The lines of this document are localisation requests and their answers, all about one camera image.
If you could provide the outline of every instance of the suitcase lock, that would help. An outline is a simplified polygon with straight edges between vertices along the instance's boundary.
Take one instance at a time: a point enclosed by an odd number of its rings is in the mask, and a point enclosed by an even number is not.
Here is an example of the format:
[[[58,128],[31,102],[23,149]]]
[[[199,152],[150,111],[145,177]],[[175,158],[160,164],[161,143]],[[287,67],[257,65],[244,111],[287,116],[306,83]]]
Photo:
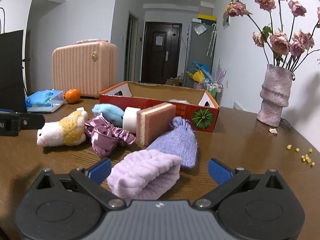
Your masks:
[[[97,61],[98,54],[96,52],[92,53],[91,58],[93,59],[93,61]]]

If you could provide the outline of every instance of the metal screw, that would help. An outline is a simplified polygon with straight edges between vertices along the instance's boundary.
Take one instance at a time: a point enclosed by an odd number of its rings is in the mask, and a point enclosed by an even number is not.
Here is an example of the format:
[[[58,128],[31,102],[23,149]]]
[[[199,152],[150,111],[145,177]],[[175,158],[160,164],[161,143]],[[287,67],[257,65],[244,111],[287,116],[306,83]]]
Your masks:
[[[110,207],[121,207],[124,204],[123,200],[115,198],[108,201]]]
[[[196,201],[196,205],[198,207],[208,207],[211,205],[211,201],[209,199],[201,198]]]

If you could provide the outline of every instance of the pink textured vase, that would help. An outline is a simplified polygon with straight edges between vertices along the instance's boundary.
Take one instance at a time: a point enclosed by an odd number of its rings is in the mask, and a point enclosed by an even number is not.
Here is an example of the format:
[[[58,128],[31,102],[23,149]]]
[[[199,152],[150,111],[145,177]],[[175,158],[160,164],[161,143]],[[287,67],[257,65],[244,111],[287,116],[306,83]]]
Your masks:
[[[257,117],[260,122],[272,127],[278,127],[282,108],[289,105],[291,85],[291,71],[268,64],[260,92],[260,96],[263,99]]]

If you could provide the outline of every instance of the gray refrigerator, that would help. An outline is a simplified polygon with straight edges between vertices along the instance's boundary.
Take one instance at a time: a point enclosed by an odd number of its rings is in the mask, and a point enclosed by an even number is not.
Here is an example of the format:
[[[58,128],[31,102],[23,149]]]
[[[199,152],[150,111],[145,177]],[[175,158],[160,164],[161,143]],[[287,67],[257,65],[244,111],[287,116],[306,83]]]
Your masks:
[[[203,65],[207,65],[209,72],[211,73],[212,71],[214,50],[212,55],[211,50],[212,46],[213,49],[215,46],[214,40],[212,40],[208,55],[207,52],[212,38],[212,31],[214,30],[214,26],[206,25],[207,30],[198,35],[194,30],[195,26],[198,25],[199,23],[196,22],[190,22],[189,25],[186,65],[183,77],[183,86],[189,88],[193,88],[193,81],[186,74],[186,71],[196,67],[196,65],[193,64],[194,61]]]

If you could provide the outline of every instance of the stuffed animal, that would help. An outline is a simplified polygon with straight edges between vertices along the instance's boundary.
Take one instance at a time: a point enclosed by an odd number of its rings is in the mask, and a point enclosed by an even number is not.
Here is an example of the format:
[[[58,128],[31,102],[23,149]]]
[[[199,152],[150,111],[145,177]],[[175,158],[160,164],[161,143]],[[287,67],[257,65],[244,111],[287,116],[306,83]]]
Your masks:
[[[86,139],[84,123],[88,113],[83,110],[74,111],[58,122],[47,122],[37,133],[37,145],[52,147],[60,145],[79,145]]]
[[[124,111],[121,108],[112,104],[96,104],[92,112],[94,115],[102,113],[104,119],[114,124],[114,126],[122,128]]]

